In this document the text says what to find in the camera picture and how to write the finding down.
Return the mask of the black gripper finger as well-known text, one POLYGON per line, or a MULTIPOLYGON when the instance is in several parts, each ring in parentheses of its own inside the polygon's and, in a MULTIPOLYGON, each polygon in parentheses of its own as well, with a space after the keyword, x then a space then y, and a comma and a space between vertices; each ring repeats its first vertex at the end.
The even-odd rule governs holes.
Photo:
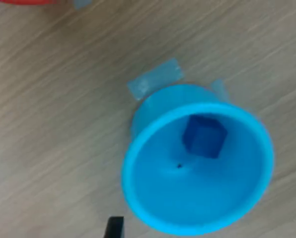
POLYGON ((104 238, 124 238, 123 216, 111 216, 108 219, 104 238))

